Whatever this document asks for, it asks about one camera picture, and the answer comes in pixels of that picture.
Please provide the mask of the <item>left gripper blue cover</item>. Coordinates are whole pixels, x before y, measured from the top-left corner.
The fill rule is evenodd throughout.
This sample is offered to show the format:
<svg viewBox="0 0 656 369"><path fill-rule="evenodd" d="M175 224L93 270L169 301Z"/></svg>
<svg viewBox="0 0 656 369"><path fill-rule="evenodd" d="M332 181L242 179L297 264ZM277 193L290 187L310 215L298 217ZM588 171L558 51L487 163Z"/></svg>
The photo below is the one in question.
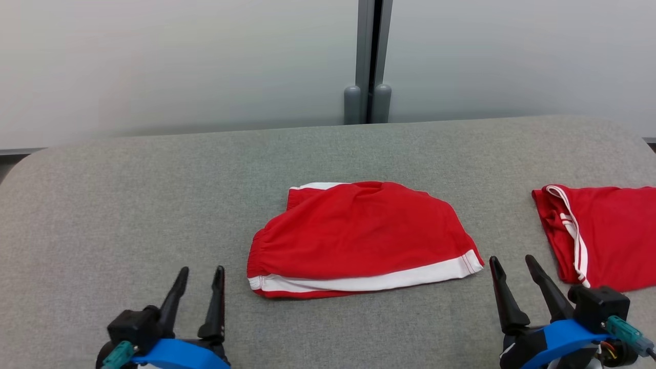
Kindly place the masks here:
<svg viewBox="0 0 656 369"><path fill-rule="evenodd" d="M185 294L189 267L180 269L176 280L159 309L158 327L162 338L175 338L174 325L178 307ZM211 283L212 296L204 324L198 329L198 338L212 343L225 341L225 269L216 267ZM128 341L120 342L106 354L100 354L97 368L138 368L141 365L154 368L230 368L230 364L202 346L178 339L160 339L146 354L138 354L138 346Z"/></svg>

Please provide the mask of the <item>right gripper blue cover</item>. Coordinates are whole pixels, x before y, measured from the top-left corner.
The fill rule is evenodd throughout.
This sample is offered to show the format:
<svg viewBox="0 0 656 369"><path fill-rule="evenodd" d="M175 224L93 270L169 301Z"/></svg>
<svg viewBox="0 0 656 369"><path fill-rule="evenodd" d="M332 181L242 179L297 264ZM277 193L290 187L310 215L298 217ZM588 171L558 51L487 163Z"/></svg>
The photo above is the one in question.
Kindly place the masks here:
<svg viewBox="0 0 656 369"><path fill-rule="evenodd" d="M502 368L605 368L637 361L633 327L625 320L567 320L574 315L567 297L534 256L526 255L525 262L543 294L551 323L529 327L531 320L511 293L501 262L491 256L495 301L505 334Z"/></svg>

